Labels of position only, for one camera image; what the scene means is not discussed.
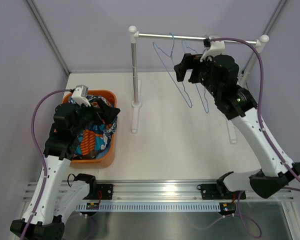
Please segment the blue wire hanger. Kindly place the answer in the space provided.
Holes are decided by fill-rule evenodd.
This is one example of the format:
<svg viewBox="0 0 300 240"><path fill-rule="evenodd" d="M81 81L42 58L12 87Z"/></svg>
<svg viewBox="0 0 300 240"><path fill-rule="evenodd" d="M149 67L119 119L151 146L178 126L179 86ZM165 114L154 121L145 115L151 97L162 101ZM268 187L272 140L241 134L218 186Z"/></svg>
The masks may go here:
<svg viewBox="0 0 300 240"><path fill-rule="evenodd" d="M182 49L183 49L184 53L186 53L186 50L189 50L193 54L198 54L198 52L194 48L192 48L191 46L188 46L188 44L185 40L181 41L181 46L182 46ZM208 99L206 97L206 89L201 88L202 86L199 83L196 83L195 87L196 87L198 96L200 98L202 107L203 107L205 113L208 114L210 112L210 109L209 109L209 102L208 102Z"/></svg>
<svg viewBox="0 0 300 240"><path fill-rule="evenodd" d="M172 80L174 86L176 87L176 89L178 90L179 94L181 95L181 97L183 98L184 102L186 103L186 105L191 109L193 107L193 102L190 98L190 95L188 94L186 87L184 85L184 83L181 83L181 86L183 87L183 90L180 88L180 86L178 85L177 81L174 79L174 77L172 76L172 73L168 70L165 62L163 61L160 52L165 55L166 57L168 57L171 61L172 64L174 64L174 49L175 49L175 44L176 44L176 40L175 40L175 36L170 32L169 35L172 37L172 47L170 49L170 53L165 52L161 47L159 47L157 45L157 43L155 41L152 42L152 47L158 57L158 59L160 60L160 62L162 63L165 72L169 75L170 79Z"/></svg>

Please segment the patterned orange blue shorts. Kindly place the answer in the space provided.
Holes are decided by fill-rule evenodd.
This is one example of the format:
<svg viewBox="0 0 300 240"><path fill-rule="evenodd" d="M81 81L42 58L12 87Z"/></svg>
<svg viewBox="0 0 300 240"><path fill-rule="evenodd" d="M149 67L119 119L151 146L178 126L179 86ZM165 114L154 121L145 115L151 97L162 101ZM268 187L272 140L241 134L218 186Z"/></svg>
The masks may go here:
<svg viewBox="0 0 300 240"><path fill-rule="evenodd" d="M104 157L111 147L113 134L117 130L118 118L110 124L91 125L78 136L79 145L74 160L96 160Z"/></svg>

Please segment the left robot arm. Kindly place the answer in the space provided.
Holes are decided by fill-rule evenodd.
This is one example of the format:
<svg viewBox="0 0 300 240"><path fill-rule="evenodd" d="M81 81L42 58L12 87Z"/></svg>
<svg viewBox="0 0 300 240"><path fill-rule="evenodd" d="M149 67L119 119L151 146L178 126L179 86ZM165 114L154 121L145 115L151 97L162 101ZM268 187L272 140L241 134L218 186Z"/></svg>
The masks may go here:
<svg viewBox="0 0 300 240"><path fill-rule="evenodd" d="M31 202L21 219L13 220L10 231L22 240L60 240L72 212L84 199L98 192L95 176L80 173L67 193L57 199L66 170L79 145L78 136L92 125L110 124L120 109L101 99L99 107L62 103L55 109L54 123L41 154L42 171Z"/></svg>

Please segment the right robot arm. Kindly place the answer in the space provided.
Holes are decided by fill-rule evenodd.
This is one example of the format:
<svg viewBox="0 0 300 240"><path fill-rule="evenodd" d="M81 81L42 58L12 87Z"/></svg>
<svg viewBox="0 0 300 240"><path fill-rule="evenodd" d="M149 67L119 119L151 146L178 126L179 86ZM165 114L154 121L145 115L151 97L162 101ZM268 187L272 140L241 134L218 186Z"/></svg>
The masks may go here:
<svg viewBox="0 0 300 240"><path fill-rule="evenodd" d="M237 191L254 191L267 199L296 176L300 162L284 154L262 118L251 93L238 85L239 66L232 56L219 54L201 61L201 54L186 53L174 66L178 82L191 70L188 82L202 84L212 95L214 104L244 136L260 164L256 172L230 171L216 180L216 192L223 199Z"/></svg>

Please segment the orange plastic basket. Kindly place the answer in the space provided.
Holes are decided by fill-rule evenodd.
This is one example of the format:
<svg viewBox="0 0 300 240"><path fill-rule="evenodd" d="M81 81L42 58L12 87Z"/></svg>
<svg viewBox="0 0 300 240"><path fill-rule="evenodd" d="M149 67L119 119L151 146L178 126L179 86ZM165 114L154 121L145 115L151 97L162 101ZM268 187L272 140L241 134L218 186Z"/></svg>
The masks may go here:
<svg viewBox="0 0 300 240"><path fill-rule="evenodd" d="M77 109L81 104L89 102L90 106L99 109L99 101L111 108L117 107L116 96L108 90L84 90L77 86L74 96L66 95L62 103L71 103ZM75 149L72 164L78 167L91 165L95 168L106 168L112 164L115 158L116 130L118 118L115 117L110 124L92 124L78 135L79 144Z"/></svg>

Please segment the metal clothes rack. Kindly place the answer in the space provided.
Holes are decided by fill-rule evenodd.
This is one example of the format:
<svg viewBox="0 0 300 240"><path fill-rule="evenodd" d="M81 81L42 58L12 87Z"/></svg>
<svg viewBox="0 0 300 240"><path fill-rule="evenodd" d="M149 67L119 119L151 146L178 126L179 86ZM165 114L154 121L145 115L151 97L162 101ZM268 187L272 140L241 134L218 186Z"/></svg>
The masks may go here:
<svg viewBox="0 0 300 240"><path fill-rule="evenodd" d="M129 29L129 39L131 45L131 58L132 58L132 82L133 82L133 101L132 101L132 122L131 122L131 132L137 133L138 123L139 123L139 112L141 108L140 94L141 94L141 80L138 79L138 69L137 69L137 39L139 38L149 38L149 39L172 39L181 41L198 41L202 42L206 37L203 36L186 36L186 35L174 35L174 34L154 34L154 33L141 33L137 30L134 25L130 26ZM261 53L269 42L268 35L261 35L259 39L256 40L246 40L247 43L254 45L256 50ZM237 143L237 135L235 131L235 126L226 120L227 131L229 142L231 144Z"/></svg>

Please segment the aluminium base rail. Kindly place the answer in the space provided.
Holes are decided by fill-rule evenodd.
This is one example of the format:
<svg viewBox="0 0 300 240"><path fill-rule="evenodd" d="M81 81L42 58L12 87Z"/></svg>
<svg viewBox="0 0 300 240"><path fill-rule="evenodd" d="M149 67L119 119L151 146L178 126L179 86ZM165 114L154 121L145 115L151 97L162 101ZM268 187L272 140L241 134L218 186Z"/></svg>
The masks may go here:
<svg viewBox="0 0 300 240"><path fill-rule="evenodd" d="M112 194L114 202L199 202L203 201L201 190L196 181L100 181L102 184L112 184L107 194ZM29 182L23 195L23 202L30 202L34 194L36 182ZM66 181L62 181L58 188L57 199L70 189ZM251 190L245 190L245 201L250 202L293 202L293 193L280 190L265 199Z"/></svg>

